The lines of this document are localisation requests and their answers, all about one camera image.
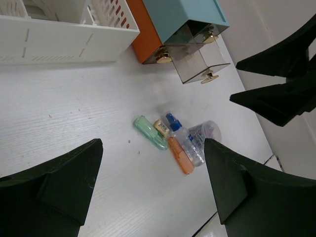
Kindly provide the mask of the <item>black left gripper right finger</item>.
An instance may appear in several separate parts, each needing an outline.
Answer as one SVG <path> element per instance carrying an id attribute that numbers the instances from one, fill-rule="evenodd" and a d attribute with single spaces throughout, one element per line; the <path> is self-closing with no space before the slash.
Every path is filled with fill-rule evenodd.
<path id="1" fill-rule="evenodd" d="M 267 167 L 214 139 L 205 140 L 204 154 L 228 236 L 315 236 L 315 180 Z"/>

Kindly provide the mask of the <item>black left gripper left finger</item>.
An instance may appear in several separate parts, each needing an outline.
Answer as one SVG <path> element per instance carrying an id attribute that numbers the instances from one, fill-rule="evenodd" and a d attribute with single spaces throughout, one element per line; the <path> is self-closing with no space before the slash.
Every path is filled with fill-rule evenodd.
<path id="1" fill-rule="evenodd" d="M 0 179 L 2 237 L 76 237 L 103 156 L 101 139 Z"/>

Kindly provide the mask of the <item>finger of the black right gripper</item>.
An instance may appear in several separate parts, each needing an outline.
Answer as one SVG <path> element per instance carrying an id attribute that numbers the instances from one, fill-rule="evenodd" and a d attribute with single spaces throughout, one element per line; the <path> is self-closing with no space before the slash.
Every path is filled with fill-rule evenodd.
<path id="1" fill-rule="evenodd" d="M 316 70 L 309 46 L 316 39 L 316 17 L 274 46 L 239 61 L 236 68 L 268 76 L 295 78 Z"/>
<path id="2" fill-rule="evenodd" d="M 230 96 L 230 101 L 249 108 L 277 126 L 316 107 L 316 82 L 292 81 Z"/>

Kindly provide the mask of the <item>clear smoky drawer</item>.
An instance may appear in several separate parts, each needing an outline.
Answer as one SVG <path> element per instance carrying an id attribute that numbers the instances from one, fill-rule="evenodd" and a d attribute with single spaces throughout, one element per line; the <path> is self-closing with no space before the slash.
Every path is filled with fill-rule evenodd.
<path id="1" fill-rule="evenodd" d="M 218 37 L 206 39 L 202 43 L 193 39 L 185 44 L 165 45 L 182 84 L 196 81 L 202 84 L 211 82 L 219 77 L 218 71 L 229 65 L 217 39 Z"/>

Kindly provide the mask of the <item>clear blue spray bottle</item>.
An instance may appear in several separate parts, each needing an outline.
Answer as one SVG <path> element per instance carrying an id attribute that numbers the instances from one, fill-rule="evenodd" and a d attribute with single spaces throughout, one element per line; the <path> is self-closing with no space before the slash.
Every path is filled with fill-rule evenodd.
<path id="1" fill-rule="evenodd" d="M 165 117 L 169 122 L 173 136 L 177 139 L 193 165 L 195 167 L 203 165 L 205 163 L 203 151 L 199 148 L 189 130 L 172 113 L 167 113 Z"/>

